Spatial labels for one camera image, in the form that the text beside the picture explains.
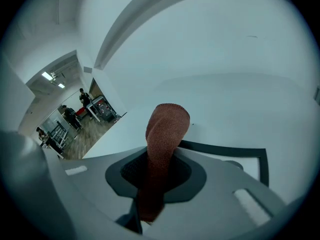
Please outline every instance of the brown cloth object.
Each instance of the brown cloth object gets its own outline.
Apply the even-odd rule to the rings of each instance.
[[[146,128],[147,170],[138,191],[140,220],[153,222],[164,207],[164,191],[174,150],[190,125],[189,113],[177,104],[160,104]]]

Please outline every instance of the ceiling light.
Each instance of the ceiling light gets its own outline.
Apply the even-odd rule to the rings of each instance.
[[[53,77],[51,75],[49,75],[47,72],[44,72],[42,74],[42,76],[44,76],[46,79],[48,79],[49,81],[51,81],[53,79]]]

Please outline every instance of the standing person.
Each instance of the standing person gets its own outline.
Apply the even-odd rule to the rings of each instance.
[[[45,143],[48,147],[52,147],[55,151],[62,155],[62,149],[58,147],[57,143],[48,134],[46,134],[44,130],[42,130],[40,127],[37,127],[36,131],[39,134],[38,138],[43,143]]]
[[[85,108],[86,112],[89,114],[90,120],[92,120],[94,117],[91,114],[90,110],[87,108],[87,105],[89,105],[89,103],[90,103],[90,96],[88,93],[84,92],[84,89],[82,89],[82,88],[80,88],[79,100],[83,104],[83,107]]]
[[[73,110],[71,108],[68,108],[66,105],[63,105],[62,109],[64,111],[63,117],[72,125],[73,128],[75,128],[77,131],[80,130],[82,126],[77,121],[76,115],[74,114]]]

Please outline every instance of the person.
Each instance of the person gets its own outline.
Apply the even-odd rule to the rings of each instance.
[[[57,143],[48,134],[46,134],[44,130],[42,130],[40,127],[37,127],[36,131],[38,133],[38,138],[43,143],[45,143],[48,147],[52,147],[56,152],[62,155],[62,149],[58,147]]]
[[[77,121],[76,115],[73,110],[66,105],[62,106],[62,110],[64,111],[63,117],[75,128],[77,131],[82,128],[80,123]]]
[[[81,103],[83,104],[83,107],[85,108],[86,112],[90,116],[90,120],[92,120],[94,117],[93,117],[92,113],[90,112],[90,110],[87,108],[87,105],[89,105],[89,103],[90,103],[90,99],[91,98],[90,98],[89,94],[84,92],[84,89],[80,88],[79,100],[81,101]]]

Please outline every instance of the wooden floor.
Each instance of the wooden floor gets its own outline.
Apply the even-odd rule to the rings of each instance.
[[[81,120],[82,129],[78,132],[70,129],[68,140],[65,142],[62,156],[67,160],[81,159],[91,149],[91,147],[115,124],[101,119],[98,122],[95,118],[90,120],[85,116]]]

